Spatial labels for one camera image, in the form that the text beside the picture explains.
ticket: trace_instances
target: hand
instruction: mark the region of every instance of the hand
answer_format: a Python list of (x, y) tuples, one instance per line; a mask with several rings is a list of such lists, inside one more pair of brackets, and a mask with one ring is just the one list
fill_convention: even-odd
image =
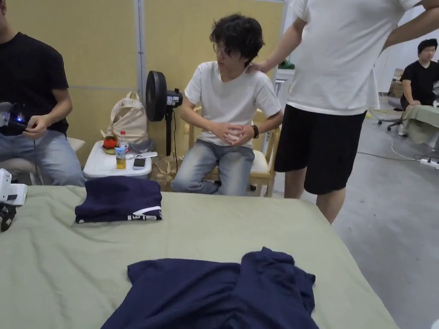
[(212, 123), (210, 131), (219, 139), (232, 145), (237, 139), (241, 137), (242, 126), (231, 125), (230, 123)]
[(270, 69), (267, 66), (266, 62), (262, 63), (252, 63), (247, 69), (247, 73), (252, 73), (254, 71), (261, 71), (267, 73)]
[(232, 146), (242, 146), (255, 137), (255, 131), (252, 126), (241, 126), (241, 137), (232, 143)]
[(34, 115), (30, 118), (28, 127), (23, 135), (26, 137), (36, 140), (41, 138), (47, 131), (49, 126), (49, 120), (45, 115)]

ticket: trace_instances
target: tote bag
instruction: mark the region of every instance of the tote bag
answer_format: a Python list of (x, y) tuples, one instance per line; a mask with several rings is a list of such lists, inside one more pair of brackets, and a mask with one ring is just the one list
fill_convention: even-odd
[(125, 140), (129, 143), (142, 143), (148, 140), (148, 119), (139, 95), (129, 93), (113, 107), (110, 127), (107, 134), (121, 136), (125, 131)]

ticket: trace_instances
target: glasses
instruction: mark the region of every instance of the glasses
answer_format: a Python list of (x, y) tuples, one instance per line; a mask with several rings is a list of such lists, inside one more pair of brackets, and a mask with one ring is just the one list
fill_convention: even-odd
[(236, 51), (228, 50), (225, 46), (218, 46), (217, 44), (213, 45), (213, 51), (216, 54), (221, 53), (223, 56), (233, 57), (236, 54)]

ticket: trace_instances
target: young man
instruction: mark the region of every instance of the young man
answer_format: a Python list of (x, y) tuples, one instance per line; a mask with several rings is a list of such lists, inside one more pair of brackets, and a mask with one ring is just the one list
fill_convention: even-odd
[(30, 116), (25, 132), (0, 128), (0, 162), (35, 162), (55, 185), (84, 186), (74, 150), (66, 138), (72, 101), (62, 56), (50, 46), (16, 33), (0, 0), (0, 103), (19, 104)]
[[(171, 187), (175, 192), (243, 196), (255, 158), (252, 139), (281, 124), (281, 106), (264, 73), (245, 73), (264, 45), (255, 19), (224, 17), (214, 24), (210, 40), (217, 61), (198, 66), (180, 108), (181, 118), (203, 132)], [(194, 111), (197, 104), (201, 114)], [(268, 119), (256, 126), (252, 119), (258, 108)], [(216, 166), (221, 187), (204, 180)]]
[[(409, 105), (433, 105), (436, 99), (433, 87), (439, 80), (439, 64), (432, 61), (437, 47), (436, 39), (422, 41), (417, 47), (419, 59), (405, 68), (401, 77), (404, 91), (401, 105), (404, 111)], [(403, 124), (399, 126), (399, 135), (407, 136)]]
[(253, 68), (268, 72), (301, 44), (276, 171), (287, 173), (286, 198), (317, 194), (330, 223), (345, 200), (366, 111), (379, 108), (374, 63), (384, 48), (439, 27), (439, 0), (424, 0), (426, 11), (396, 28), (418, 2), (293, 0), (296, 21)]

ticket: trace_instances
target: curly hair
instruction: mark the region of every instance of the curly hair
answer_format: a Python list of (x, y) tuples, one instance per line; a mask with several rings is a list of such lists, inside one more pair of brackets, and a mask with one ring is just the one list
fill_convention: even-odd
[(214, 22), (210, 41), (214, 45), (223, 42), (229, 56), (232, 52), (239, 52), (241, 57), (248, 58), (246, 67), (264, 46), (259, 22), (241, 14), (230, 15)]

